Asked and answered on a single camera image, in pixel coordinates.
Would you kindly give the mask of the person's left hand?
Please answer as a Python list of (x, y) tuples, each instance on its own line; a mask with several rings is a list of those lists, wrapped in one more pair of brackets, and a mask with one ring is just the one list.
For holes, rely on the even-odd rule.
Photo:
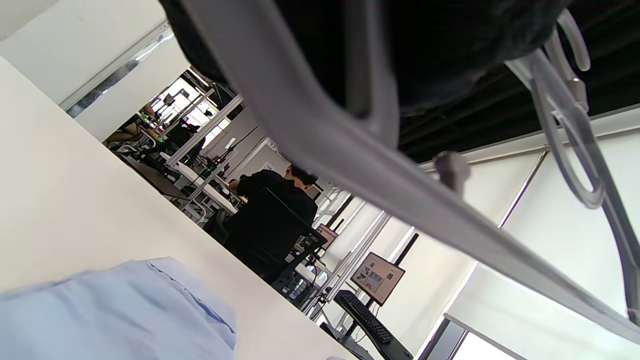
[[(345, 104), (342, 2), (276, 4), (322, 87)], [(402, 116), (454, 100), (494, 66), (542, 47), (569, 6), (569, 0), (387, 0)]]

